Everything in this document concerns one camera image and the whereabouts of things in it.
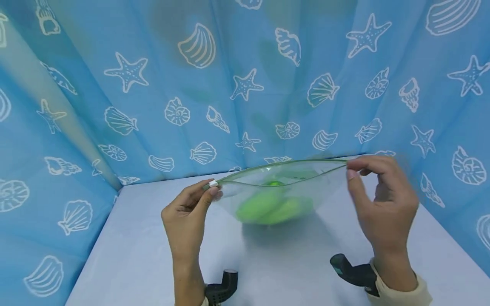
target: white table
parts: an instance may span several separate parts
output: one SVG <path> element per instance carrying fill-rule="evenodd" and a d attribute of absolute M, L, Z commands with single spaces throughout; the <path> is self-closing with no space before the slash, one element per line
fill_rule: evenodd
<path fill-rule="evenodd" d="M 185 186 L 210 177 L 124 187 L 66 305 L 172 306 L 172 262 L 160 211 Z M 365 178 L 371 195 L 376 183 L 374 175 Z M 434 306 L 489 305 L 490 279 L 422 206 L 409 251 Z M 213 204 L 200 264 L 208 283 L 220 283 L 223 269 L 239 271 L 238 290 L 225 305 L 367 306 L 364 291 L 330 266 L 336 253 L 353 265 L 372 256 L 345 185 L 317 214 L 275 227 L 243 226 Z"/>

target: green sponge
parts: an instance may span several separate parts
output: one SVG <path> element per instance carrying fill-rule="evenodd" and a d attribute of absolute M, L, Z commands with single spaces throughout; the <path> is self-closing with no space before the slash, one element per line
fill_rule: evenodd
<path fill-rule="evenodd" d="M 271 181 L 266 186 L 284 185 L 280 181 Z M 260 217 L 276 209 L 284 199 L 281 188 L 266 188 L 246 199 L 235 212 L 236 218 L 243 223 L 255 223 Z"/>
<path fill-rule="evenodd" d="M 277 208 L 258 219 L 257 223 L 273 225 L 307 214 L 313 209 L 313 200 L 311 198 L 291 197 L 286 199 L 285 202 L 282 202 Z"/>

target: blue curtain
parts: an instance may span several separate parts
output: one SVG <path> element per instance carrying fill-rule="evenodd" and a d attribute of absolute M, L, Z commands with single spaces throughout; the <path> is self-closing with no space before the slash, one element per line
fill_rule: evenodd
<path fill-rule="evenodd" d="M 63 305 L 122 185 L 362 152 L 398 158 L 490 276 L 487 13 L 0 1 L 0 304 Z"/>

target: beige sleeve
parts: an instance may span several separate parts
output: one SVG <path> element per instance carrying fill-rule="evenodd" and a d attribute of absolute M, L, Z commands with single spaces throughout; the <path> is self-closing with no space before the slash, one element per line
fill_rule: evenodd
<path fill-rule="evenodd" d="M 414 291 L 396 291 L 388 288 L 381 277 L 379 277 L 372 260 L 370 264 L 378 276 L 376 287 L 378 288 L 379 297 L 370 294 L 367 295 L 367 298 L 373 306 L 429 306 L 432 303 L 432 297 L 427 288 L 427 283 L 420 275 L 416 274 L 418 287 Z"/>

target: plastic bag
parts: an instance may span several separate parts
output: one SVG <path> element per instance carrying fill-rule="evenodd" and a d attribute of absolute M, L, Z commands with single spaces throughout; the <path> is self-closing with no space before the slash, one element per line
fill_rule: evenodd
<path fill-rule="evenodd" d="M 223 195 L 216 203 L 237 220 L 273 225 L 309 214 L 345 181 L 347 160 L 299 160 L 230 174 L 209 186 Z"/>

